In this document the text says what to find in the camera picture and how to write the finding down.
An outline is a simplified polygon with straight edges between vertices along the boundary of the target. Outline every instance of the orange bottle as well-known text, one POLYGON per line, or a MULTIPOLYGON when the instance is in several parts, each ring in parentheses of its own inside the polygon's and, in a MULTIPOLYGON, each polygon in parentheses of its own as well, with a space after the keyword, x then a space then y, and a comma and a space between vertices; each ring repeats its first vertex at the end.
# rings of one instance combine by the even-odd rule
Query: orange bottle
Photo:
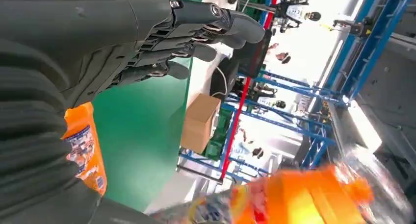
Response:
POLYGON ((67 158, 78 164, 77 177, 103 196, 107 189, 107 177, 93 112, 94 108, 90 102, 68 109, 65 112, 68 129, 62 139, 72 146, 72 151, 67 158))

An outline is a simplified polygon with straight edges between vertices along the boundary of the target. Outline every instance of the robotic arm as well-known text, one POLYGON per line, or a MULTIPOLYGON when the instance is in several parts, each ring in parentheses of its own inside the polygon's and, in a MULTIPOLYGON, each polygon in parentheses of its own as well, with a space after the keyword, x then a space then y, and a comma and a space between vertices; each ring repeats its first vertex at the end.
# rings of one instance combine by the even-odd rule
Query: robotic arm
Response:
POLYGON ((215 57, 262 27, 186 0, 0 0, 0 222, 89 223, 100 197, 75 178, 65 110, 101 91, 175 73, 174 57, 215 57))

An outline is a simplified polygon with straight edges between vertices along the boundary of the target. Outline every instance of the cardboard box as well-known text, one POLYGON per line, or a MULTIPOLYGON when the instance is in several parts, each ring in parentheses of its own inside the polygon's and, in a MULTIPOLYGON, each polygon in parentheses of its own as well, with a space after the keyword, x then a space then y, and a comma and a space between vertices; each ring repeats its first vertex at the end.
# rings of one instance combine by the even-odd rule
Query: cardboard box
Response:
POLYGON ((211 138, 211 127, 218 114, 221 100, 200 94, 186 110, 181 146, 202 153, 211 138))

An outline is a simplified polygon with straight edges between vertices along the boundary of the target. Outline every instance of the red pole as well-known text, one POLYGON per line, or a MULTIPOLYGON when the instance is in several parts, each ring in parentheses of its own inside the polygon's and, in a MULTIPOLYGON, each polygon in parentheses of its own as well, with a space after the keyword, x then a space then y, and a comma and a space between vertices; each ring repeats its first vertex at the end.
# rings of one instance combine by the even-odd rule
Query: red pole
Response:
POLYGON ((236 111, 235 121, 233 122, 233 127, 231 129, 232 134, 231 134, 230 141, 228 141, 227 153, 225 154, 224 165, 222 167, 220 180, 224 179, 225 173, 227 172, 227 169, 228 169, 228 166, 229 166, 229 163, 230 163, 228 158, 230 157, 231 146, 233 145, 234 135, 237 131, 238 119, 240 118, 240 114, 241 114, 241 111, 243 109, 244 102, 246 101, 246 96, 247 96, 247 92, 248 92, 248 87, 250 86, 250 81, 251 81, 251 78, 247 77, 247 81, 246 81, 246 84, 244 85, 244 89, 243 89, 243 95, 241 96, 240 106, 238 107, 238 110, 236 111))
MULTIPOLYGON (((277 0, 272 0, 270 4, 276 4, 277 0)), ((264 29, 269 29, 270 23, 272 23, 273 15, 270 13, 266 14, 266 21, 264 22, 264 29)))
MULTIPOLYGON (((271 4, 276 4, 276 1, 277 0, 272 0, 271 4)), ((267 14, 267 19, 264 22, 264 26, 263 26, 264 29, 269 29, 270 23, 272 22, 272 17, 273 16, 271 14, 267 14)), ((256 51, 255 56, 258 56, 260 54, 260 51, 261 50, 258 49, 256 51)), ((231 134, 230 141, 228 142, 227 153, 225 154, 224 165, 222 167, 220 180, 224 179, 225 173, 227 172, 228 166, 230 164, 229 157, 230 157, 230 152, 231 152, 231 146, 233 145, 234 136, 235 136, 235 133, 237 131, 238 119, 240 118, 240 114, 241 114, 241 111, 243 109, 244 102, 246 101, 246 96, 247 96, 248 88, 250 86, 250 81, 251 81, 251 78, 247 77, 247 81, 246 81, 246 84, 244 85, 244 89, 243 89, 243 95, 241 96, 240 105, 238 106, 238 110, 236 111, 235 121, 233 122, 233 127, 231 129, 232 134, 231 134)))

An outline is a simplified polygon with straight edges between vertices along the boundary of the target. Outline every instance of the green table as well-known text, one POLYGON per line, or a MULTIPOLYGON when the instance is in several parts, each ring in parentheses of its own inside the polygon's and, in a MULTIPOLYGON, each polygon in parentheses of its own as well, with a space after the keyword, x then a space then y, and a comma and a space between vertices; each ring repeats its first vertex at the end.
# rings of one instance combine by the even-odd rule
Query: green table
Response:
MULTIPOLYGON (((191 66, 190 59, 177 61, 191 66)), ((189 80, 155 77, 112 88, 94 100, 107 198, 144 211, 173 175, 188 84, 189 80)))

